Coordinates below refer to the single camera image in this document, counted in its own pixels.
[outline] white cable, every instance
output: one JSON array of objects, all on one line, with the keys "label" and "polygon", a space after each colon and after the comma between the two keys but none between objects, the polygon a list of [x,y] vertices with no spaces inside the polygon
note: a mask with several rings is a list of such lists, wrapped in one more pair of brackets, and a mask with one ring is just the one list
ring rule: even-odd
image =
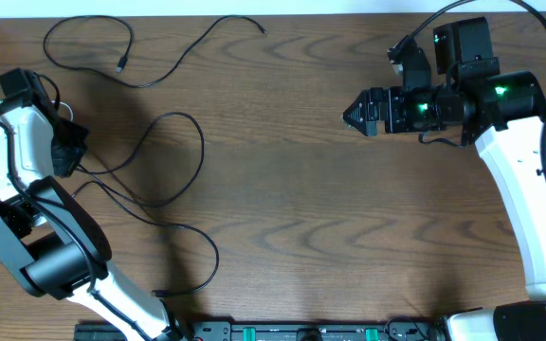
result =
[{"label": "white cable", "polygon": [[74,115],[73,115],[73,109],[71,109],[71,106],[64,103],[64,102],[61,102],[62,105],[64,105],[67,109],[68,109],[68,112],[71,114],[71,119],[69,119],[71,122],[73,121],[73,118],[74,118]]}]

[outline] green led indicator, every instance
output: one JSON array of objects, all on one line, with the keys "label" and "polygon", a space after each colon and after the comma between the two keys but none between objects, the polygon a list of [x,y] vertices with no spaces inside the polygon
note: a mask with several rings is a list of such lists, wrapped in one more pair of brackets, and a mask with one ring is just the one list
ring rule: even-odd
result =
[{"label": "green led indicator", "polygon": [[497,86],[494,88],[494,90],[496,90],[497,95],[502,96],[505,93],[505,91],[507,91],[507,88],[502,86]]}]

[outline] wooden table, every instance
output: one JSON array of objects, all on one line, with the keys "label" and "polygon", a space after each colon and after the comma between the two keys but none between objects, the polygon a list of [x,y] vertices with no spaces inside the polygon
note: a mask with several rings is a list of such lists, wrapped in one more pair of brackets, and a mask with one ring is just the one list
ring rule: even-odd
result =
[{"label": "wooden table", "polygon": [[[98,157],[121,162],[160,114],[199,121],[207,144],[197,181],[171,206],[148,212],[203,229],[220,247],[214,281],[168,300],[182,315],[372,321],[526,299],[511,225],[475,148],[424,146],[415,135],[366,138],[340,121],[362,89],[401,83],[387,48],[425,18],[259,17],[266,36],[229,20],[170,78],[141,90],[48,62],[41,43],[56,20],[0,20],[0,74],[23,67],[58,83],[76,121],[91,130],[84,164],[93,170],[102,168]],[[541,26],[527,14],[487,18],[501,70],[532,70],[546,94]],[[136,44],[120,76],[143,82],[163,74],[214,19],[129,19]],[[431,29],[419,43],[434,66]],[[114,74],[126,42],[120,25],[79,21],[57,30],[51,50],[62,62]],[[143,197],[162,198],[182,187],[198,160],[198,134],[171,118],[118,177]],[[85,180],[76,173],[61,182],[71,191]],[[78,200],[142,288],[181,290],[209,275],[213,253],[196,234],[141,224],[97,188]],[[27,295],[0,264],[0,339],[69,340],[78,321],[94,319],[81,306]]]}]

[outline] wooden tabletop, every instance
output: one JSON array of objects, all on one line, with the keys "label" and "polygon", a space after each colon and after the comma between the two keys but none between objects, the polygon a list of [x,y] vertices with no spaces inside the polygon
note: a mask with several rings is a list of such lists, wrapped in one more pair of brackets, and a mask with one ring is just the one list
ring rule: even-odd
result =
[{"label": "wooden tabletop", "polygon": [[[220,248],[218,275],[206,289],[167,300],[182,315],[372,321],[521,301],[516,239],[475,148],[420,145],[415,135],[366,138],[340,120],[362,89],[401,83],[387,48],[426,17],[258,17],[267,35],[229,20],[147,89],[50,63],[41,43],[56,20],[0,20],[0,74],[22,67],[58,83],[76,122],[91,130],[83,163],[92,170],[102,169],[99,158],[120,163],[161,114],[197,119],[206,158],[190,190],[163,209],[133,207],[200,228]],[[527,14],[487,18],[501,70],[531,70],[546,95],[542,27]],[[128,19],[136,43],[119,76],[159,77],[214,20]],[[418,41],[434,66],[432,29]],[[116,75],[127,39],[113,22],[77,21],[55,32],[50,49],[61,62]],[[144,198],[166,197],[191,177],[199,147],[190,122],[166,118],[118,178]],[[86,180],[75,173],[60,181],[72,191]],[[139,223],[98,188],[78,201],[100,223],[114,261],[145,290],[182,290],[212,270],[212,249],[198,235]],[[76,323],[95,319],[70,302],[29,296],[0,263],[0,339],[69,340]]]}]

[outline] white background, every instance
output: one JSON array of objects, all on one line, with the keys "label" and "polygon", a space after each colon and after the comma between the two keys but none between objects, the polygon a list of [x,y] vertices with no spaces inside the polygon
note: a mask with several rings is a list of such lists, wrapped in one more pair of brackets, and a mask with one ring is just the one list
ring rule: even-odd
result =
[{"label": "white background", "polygon": [[[115,16],[278,15],[435,12],[454,0],[0,0],[0,18]],[[546,11],[546,0],[526,0]],[[455,11],[516,11],[507,0],[480,0]]]}]

